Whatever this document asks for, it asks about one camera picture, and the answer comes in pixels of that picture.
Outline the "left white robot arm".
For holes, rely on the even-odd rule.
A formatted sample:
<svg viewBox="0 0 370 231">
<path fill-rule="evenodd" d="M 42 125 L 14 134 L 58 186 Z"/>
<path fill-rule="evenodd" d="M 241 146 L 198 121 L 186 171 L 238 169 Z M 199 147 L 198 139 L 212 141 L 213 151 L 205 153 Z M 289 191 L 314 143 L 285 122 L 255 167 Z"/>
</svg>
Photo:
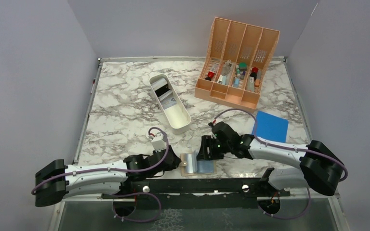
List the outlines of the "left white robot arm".
<svg viewBox="0 0 370 231">
<path fill-rule="evenodd" d="M 63 199 L 84 194 L 117 194 L 127 197 L 132 193 L 131 182 L 154 177 L 160 172 L 179 167 L 181 159 L 168 149 L 153 151 L 151 155 L 129 155 L 113 163 L 75 166 L 63 159 L 50 162 L 35 174 L 32 195 L 36 207 L 45 207 Z"/>
</svg>

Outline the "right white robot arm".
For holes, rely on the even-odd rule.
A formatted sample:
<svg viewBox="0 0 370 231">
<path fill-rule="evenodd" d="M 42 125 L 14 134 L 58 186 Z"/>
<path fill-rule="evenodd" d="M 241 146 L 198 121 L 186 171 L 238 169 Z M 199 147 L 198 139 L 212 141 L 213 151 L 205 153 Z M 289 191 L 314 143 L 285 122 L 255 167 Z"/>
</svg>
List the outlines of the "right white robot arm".
<svg viewBox="0 0 370 231">
<path fill-rule="evenodd" d="M 284 188 L 311 188 L 333 196 L 339 182 L 347 176 L 343 162 L 322 142 L 308 145 L 265 140 L 253 134 L 239 135 L 227 123 L 210 123 L 212 134 L 201 137 L 196 160 L 219 160 L 227 153 L 239 159 L 262 159 L 288 165 L 272 170 L 259 182 L 259 191 L 266 196 Z"/>
</svg>

